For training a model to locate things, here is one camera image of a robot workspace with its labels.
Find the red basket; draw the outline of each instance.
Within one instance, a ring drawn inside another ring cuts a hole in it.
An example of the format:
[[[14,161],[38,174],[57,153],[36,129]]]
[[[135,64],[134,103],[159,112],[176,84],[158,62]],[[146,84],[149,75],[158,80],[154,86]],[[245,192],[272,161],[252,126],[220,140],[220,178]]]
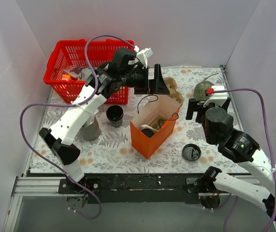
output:
[[[47,63],[47,70],[44,75],[44,82],[50,85],[55,92],[66,102],[74,101],[85,81],[66,81],[61,77],[65,72],[64,68],[70,65],[87,67],[84,55],[85,40],[62,40],[56,44],[50,59]],[[126,47],[133,50],[126,43],[120,40],[93,41],[88,46],[88,57],[92,66],[96,67],[104,62],[110,61],[114,52],[120,48]],[[128,88],[122,87],[117,93],[114,93],[106,104],[127,104]]]

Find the black mug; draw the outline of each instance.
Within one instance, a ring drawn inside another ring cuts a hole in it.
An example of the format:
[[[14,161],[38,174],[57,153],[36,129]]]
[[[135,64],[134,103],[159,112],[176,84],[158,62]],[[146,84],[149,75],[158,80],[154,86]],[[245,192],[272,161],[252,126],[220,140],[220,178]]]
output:
[[[124,111],[119,105],[112,105],[108,108],[107,118],[113,127],[120,127],[123,122]]]

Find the orange paper bag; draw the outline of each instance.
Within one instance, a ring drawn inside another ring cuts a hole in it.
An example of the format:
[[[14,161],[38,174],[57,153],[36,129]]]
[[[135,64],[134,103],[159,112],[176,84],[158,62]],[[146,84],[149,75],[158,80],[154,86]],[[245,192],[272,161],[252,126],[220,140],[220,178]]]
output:
[[[173,115],[173,113],[178,113],[181,107],[180,103],[167,95],[158,95],[158,100],[155,101],[156,99],[153,96],[130,121],[131,145],[147,159],[172,134],[176,122],[175,119],[177,118],[177,115]],[[149,138],[141,131],[143,129],[141,125],[149,125],[157,117],[174,120],[166,121],[165,123],[161,121],[161,129]]]

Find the white table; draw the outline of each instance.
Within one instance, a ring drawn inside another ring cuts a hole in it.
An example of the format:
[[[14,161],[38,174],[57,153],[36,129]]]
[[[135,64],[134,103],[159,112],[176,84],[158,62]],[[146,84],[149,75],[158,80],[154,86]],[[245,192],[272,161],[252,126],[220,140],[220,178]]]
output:
[[[120,128],[110,125],[106,110],[109,105],[103,105],[96,114],[102,130],[99,138],[93,142],[85,141],[79,134],[74,144],[81,150],[79,162],[85,173],[204,173],[209,166],[220,168],[229,173],[247,173],[246,170],[231,162],[218,153],[217,147],[209,145],[204,138],[201,124],[193,120],[185,120],[188,100],[193,98],[193,90],[197,83],[210,74],[218,73],[209,78],[216,85],[226,85],[220,68],[190,68],[190,67],[168,67],[162,68],[163,77],[175,79],[178,88],[185,101],[179,112],[174,132],[151,156],[145,159],[131,146],[130,120],[136,114],[137,103],[142,95],[134,95],[130,89],[129,103],[123,105],[123,124]],[[63,103],[62,99],[53,92],[51,103]],[[44,127],[49,128],[56,122],[66,109],[49,107],[44,118]],[[232,103],[228,109],[229,114],[234,117],[234,127],[240,129],[240,122],[236,116]],[[199,160],[189,162],[182,158],[182,149],[186,144],[196,144],[200,147],[202,155]],[[57,158],[49,151],[43,140],[39,137],[35,148],[45,157],[59,164]],[[32,154],[30,162],[30,173],[32,174],[56,174],[60,171],[54,166]]]

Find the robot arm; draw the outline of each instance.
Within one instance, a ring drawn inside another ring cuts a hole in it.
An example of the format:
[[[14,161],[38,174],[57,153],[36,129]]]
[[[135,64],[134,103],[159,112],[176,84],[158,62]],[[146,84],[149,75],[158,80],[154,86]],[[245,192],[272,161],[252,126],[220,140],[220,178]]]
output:
[[[127,48],[115,51],[110,62],[96,69],[99,87],[96,94],[85,104],[79,105],[94,92],[95,77],[89,76],[80,94],[73,102],[76,107],[69,108],[66,113],[49,129],[42,128],[39,135],[60,160],[63,169],[76,182],[84,177],[78,162],[80,150],[73,144],[74,138],[94,114],[99,106],[118,92],[122,86],[134,87],[135,94],[169,94],[165,85],[160,65],[155,65],[153,80],[148,79],[147,58],[152,55],[150,48],[136,53]]]
[[[214,93],[204,102],[189,100],[186,119],[192,119],[193,111],[198,111],[196,122],[202,124],[206,141],[211,145],[218,145],[218,151],[222,155],[246,169],[264,188],[237,180],[214,167],[204,173],[202,183],[213,191],[217,189],[240,196],[266,209],[271,217],[275,195],[271,162],[252,137],[233,128],[233,117],[227,113],[229,102],[227,93]]]

